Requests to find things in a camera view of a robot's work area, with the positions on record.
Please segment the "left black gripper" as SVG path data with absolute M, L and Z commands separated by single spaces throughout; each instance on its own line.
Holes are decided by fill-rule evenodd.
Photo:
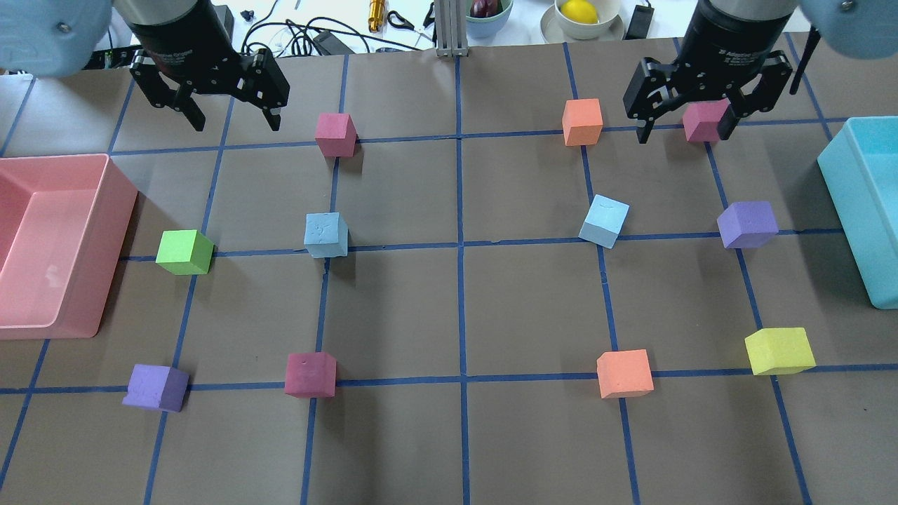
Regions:
M 152 105 L 179 112 L 201 132 L 206 118 L 192 95 L 230 95 L 258 106 L 279 131 L 288 80 L 267 49 L 233 49 L 211 2 L 129 1 L 128 28 L 144 57 L 131 73 Z

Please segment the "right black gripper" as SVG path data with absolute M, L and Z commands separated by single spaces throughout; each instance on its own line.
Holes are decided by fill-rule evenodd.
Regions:
M 687 102 L 728 100 L 719 140 L 741 119 L 770 111 L 792 73 L 773 46 L 793 13 L 792 1 L 699 1 L 677 58 L 643 58 L 626 87 L 624 109 L 634 113 L 638 143 L 647 144 L 655 122 Z

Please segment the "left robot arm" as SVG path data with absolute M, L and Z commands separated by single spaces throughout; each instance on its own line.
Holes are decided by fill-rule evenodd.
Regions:
M 228 95 L 256 106 L 278 131 L 290 86 L 267 47 L 237 51 L 209 1 L 4 1 L 2 67 L 60 78 L 87 66 L 118 13 L 140 49 L 129 71 L 155 108 L 202 131 L 195 95 Z

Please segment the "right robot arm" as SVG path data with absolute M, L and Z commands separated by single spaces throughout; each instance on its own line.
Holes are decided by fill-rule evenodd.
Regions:
M 626 115 L 637 123 L 639 143 L 655 122 L 691 102 L 728 101 L 716 131 L 728 140 L 741 119 L 773 109 L 794 70 L 774 44 L 796 10 L 812 27 L 806 51 L 817 39 L 857 60 L 896 52 L 894 1 L 699 1 L 677 58 L 663 64 L 643 58 L 626 87 Z

